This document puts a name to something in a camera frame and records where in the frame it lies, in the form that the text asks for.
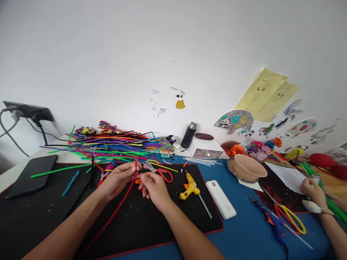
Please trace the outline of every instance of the water bottle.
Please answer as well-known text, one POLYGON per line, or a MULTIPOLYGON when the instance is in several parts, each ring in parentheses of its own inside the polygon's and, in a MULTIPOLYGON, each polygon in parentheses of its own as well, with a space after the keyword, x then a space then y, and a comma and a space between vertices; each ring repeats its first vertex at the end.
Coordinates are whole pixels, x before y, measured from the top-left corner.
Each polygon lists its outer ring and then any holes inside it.
POLYGON ((188 148, 190 144, 192 143, 194 134, 196 132, 196 126, 197 124, 195 122, 191 122, 189 126, 187 127, 187 131, 185 132, 183 140, 181 142, 181 146, 183 148, 188 148))

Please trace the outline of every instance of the plug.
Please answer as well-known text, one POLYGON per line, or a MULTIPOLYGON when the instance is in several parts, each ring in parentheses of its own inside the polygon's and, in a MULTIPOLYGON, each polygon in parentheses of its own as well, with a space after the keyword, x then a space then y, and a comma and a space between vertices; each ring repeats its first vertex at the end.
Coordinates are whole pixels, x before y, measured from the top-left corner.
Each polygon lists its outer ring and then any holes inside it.
POLYGON ((16 109, 19 109, 19 107, 16 106, 16 105, 10 105, 10 106, 2 109, 1 111, 6 112, 6 111, 13 111, 13 110, 16 110, 16 109))
POLYGON ((19 121, 20 117, 24 116, 24 113, 22 111, 19 111, 19 110, 14 110, 14 111, 12 111, 11 116, 15 121, 19 121))
POLYGON ((31 117, 31 120, 37 125, 37 127, 42 127, 40 120, 44 118, 44 114, 42 113, 35 113, 31 117))

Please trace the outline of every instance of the smartphone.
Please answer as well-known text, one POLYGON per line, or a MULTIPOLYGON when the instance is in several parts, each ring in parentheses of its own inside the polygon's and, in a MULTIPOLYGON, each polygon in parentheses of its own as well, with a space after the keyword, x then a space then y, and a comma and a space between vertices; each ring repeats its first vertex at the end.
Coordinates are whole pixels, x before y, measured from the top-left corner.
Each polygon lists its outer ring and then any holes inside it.
POLYGON ((50 155, 31 159, 5 198, 21 198, 43 189, 46 186, 49 174, 37 178, 31 178, 31 176, 51 171, 57 158, 57 155, 50 155))
POLYGON ((311 175, 311 178, 317 182, 317 184, 319 184, 319 181, 321 180, 321 176, 320 175, 311 175))

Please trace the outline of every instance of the scissors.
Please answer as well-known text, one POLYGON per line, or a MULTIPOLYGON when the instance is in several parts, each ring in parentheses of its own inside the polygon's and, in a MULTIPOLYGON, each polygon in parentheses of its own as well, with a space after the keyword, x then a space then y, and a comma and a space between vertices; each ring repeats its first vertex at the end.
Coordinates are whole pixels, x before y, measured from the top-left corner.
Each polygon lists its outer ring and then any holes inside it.
POLYGON ((168 170, 166 170, 166 169, 155 169, 149 161, 146 161, 146 162, 143 163, 143 164, 146 165, 147 168, 148 168, 151 172, 153 172, 153 173, 159 172, 159 174, 163 177, 164 181, 166 181, 167 183, 171 183, 171 182, 172 182, 172 180, 173 180, 172 174, 171 174, 171 172, 169 172, 168 170), (166 172, 166 173, 168 173, 168 174, 170 175, 170 177, 171 177, 171 180, 170 180, 170 181, 164 176, 163 172, 166 172))
POLYGON ((274 202, 274 208, 276 210, 276 214, 278 215, 278 217, 282 218, 281 215, 283 215, 286 218, 286 220, 288 220, 288 222, 295 228, 296 231, 293 230, 295 233, 297 234, 301 233, 303 235, 306 235, 307 233, 306 228, 304 224, 300 221, 300 219, 293 212, 291 212, 286 206, 279 204, 265 189, 264 191, 270 197, 270 199, 272 199, 272 201, 274 202), (294 222, 292 216, 297 220, 301 229, 294 222))

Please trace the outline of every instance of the hand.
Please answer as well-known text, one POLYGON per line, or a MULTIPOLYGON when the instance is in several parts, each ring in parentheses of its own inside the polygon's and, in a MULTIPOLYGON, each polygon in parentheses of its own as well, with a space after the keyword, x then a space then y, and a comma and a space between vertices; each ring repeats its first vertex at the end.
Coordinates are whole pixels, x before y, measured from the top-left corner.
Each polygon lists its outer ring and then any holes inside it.
POLYGON ((331 193, 331 192, 328 192, 328 191, 324 191, 324 193, 326 195, 328 195, 332 201, 340 207, 340 209, 342 209, 345 213, 347 213, 347 201, 343 200, 342 198, 340 198, 339 196, 331 193))
POLYGON ((138 189, 142 190, 143 197, 151 198, 159 211, 172 202, 163 177, 153 172, 146 172, 141 174, 141 181, 138 189))
POLYGON ((328 208, 324 191, 311 178, 306 178, 300 185, 300 190, 321 208, 328 208))
MULTIPOLYGON (((142 169, 141 163, 137 163, 136 170, 142 169)), ((124 189, 127 182, 131 179, 135 172, 135 162, 128 162, 119 165, 103 181, 97 191, 108 201, 113 200, 124 189)))

